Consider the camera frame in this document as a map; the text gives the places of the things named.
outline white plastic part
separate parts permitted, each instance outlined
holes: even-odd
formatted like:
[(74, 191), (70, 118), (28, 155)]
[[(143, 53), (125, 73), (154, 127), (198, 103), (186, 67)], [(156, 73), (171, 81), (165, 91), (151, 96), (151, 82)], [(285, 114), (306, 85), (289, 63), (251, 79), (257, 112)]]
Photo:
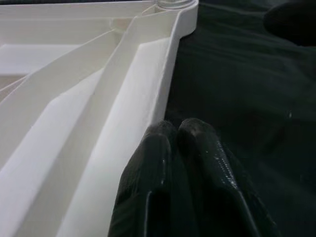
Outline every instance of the white plastic part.
[(198, 2), (0, 8), (0, 236), (103, 237)]

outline dark fabric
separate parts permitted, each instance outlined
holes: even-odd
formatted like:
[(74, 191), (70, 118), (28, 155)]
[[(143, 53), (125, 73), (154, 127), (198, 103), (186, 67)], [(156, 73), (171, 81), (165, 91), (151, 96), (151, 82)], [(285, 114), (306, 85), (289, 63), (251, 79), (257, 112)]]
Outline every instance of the dark fabric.
[(180, 41), (165, 118), (215, 127), (285, 237), (316, 236), (316, 50), (266, 32), (277, 0), (209, 0)]

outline white molded plastic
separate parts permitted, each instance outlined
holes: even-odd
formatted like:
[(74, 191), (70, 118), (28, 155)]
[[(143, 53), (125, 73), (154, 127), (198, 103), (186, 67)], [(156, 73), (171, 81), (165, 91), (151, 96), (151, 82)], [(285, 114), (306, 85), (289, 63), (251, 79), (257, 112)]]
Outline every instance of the white molded plastic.
[(0, 236), (103, 237), (198, 2), (0, 8)]

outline dark background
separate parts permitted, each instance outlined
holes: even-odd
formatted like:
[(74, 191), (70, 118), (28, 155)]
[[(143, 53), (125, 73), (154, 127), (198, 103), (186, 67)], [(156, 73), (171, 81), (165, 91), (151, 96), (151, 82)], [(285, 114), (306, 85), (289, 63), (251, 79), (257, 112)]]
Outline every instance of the dark background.
[(316, 48), (268, 34), (284, 0), (207, 0), (180, 41), (165, 118), (211, 124), (284, 237), (316, 236)]

